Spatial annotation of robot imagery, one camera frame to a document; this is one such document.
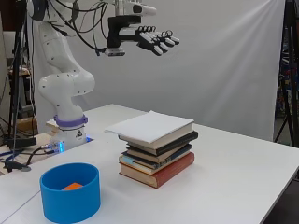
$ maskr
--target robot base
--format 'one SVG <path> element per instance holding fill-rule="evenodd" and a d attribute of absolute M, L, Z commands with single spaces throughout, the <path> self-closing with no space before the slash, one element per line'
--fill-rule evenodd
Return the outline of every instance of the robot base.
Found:
<path fill-rule="evenodd" d="M 59 132 L 50 139 L 50 143 L 58 145 L 60 152 L 81 146 L 88 142 L 84 126 L 82 125 L 71 129 L 64 127 L 59 127 L 59 129 Z"/>

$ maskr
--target blue bowl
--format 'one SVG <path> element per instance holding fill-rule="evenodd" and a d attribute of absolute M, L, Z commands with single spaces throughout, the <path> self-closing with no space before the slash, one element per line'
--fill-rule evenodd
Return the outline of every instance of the blue bowl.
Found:
<path fill-rule="evenodd" d="M 100 175 L 86 163 L 70 163 L 50 169 L 40 177 L 45 217 L 56 223 L 75 223 L 93 216 L 101 206 Z M 79 189 L 64 190 L 79 183 Z"/>

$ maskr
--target tabletop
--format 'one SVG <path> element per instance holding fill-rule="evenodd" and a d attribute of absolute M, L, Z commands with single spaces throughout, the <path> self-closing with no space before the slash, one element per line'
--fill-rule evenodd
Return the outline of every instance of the tabletop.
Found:
<path fill-rule="evenodd" d="M 43 215 L 39 177 L 53 166 L 88 162 L 101 173 L 102 206 L 84 223 L 263 222 L 298 168 L 299 150 L 194 125 L 195 162 L 159 189 L 119 175 L 125 143 L 103 133 L 144 112 L 108 105 L 86 112 L 95 140 L 33 164 L 28 173 L 0 177 L 0 223 L 49 223 Z"/>

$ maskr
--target white backdrop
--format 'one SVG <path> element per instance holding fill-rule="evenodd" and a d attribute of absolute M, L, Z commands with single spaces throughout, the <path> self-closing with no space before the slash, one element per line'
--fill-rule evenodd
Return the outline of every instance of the white backdrop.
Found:
<path fill-rule="evenodd" d="M 82 8 L 89 8 L 95 1 L 79 2 Z M 157 7 L 158 15 L 144 19 L 143 24 L 156 25 L 161 31 L 172 30 L 181 44 L 162 57 L 133 43 L 123 44 L 124 57 L 107 58 L 97 57 L 77 37 L 70 38 L 74 57 L 96 80 L 95 90 L 74 99 L 76 103 L 84 110 L 107 104 L 155 110 L 272 140 L 284 1 L 144 3 Z M 114 15 L 113 6 L 107 15 Z M 87 17 L 83 30 L 91 26 L 92 17 L 93 14 Z M 38 82 L 50 70 L 36 30 Z M 96 34 L 98 46 L 104 47 L 99 28 Z M 92 43 L 91 35 L 85 37 Z M 43 132 L 45 121 L 55 112 L 37 91 L 36 109 L 38 127 Z"/>

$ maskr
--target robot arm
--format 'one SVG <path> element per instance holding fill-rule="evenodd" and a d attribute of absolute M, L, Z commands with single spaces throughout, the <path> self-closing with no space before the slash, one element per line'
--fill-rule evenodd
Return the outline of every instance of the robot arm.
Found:
<path fill-rule="evenodd" d="M 126 41 L 136 42 L 140 48 L 158 56 L 179 44 L 171 31 L 157 32 L 153 26 L 140 25 L 142 17 L 156 14 L 156 8 L 137 0 L 103 0 L 99 5 L 101 3 L 115 6 L 115 16 L 108 18 L 107 47 L 101 49 L 107 56 L 123 56 L 120 46 Z M 63 149 L 82 145 L 87 141 L 84 125 L 88 120 L 82 109 L 73 104 L 72 97 L 92 91 L 95 82 L 93 75 L 74 59 L 62 30 L 77 18 L 80 12 L 77 0 L 28 0 L 27 10 L 33 20 L 40 21 L 39 37 L 53 72 L 41 78 L 38 86 L 42 96 L 57 111 L 54 119 L 60 130 L 51 142 L 59 143 Z"/>

